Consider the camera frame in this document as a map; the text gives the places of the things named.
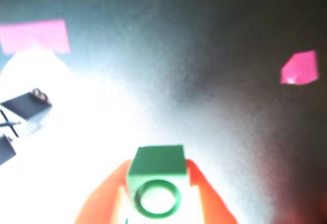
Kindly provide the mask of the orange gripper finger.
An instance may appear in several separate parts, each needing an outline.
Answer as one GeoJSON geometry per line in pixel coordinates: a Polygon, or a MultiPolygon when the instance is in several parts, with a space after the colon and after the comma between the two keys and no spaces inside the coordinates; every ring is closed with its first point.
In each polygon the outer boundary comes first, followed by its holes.
{"type": "Polygon", "coordinates": [[[237,224],[235,216],[227,208],[223,199],[217,194],[195,162],[187,159],[186,165],[190,171],[191,186],[195,186],[199,190],[203,223],[237,224]]]}
{"type": "Polygon", "coordinates": [[[116,168],[88,197],[74,223],[119,223],[119,191],[126,190],[126,175],[132,160],[116,168]]]}

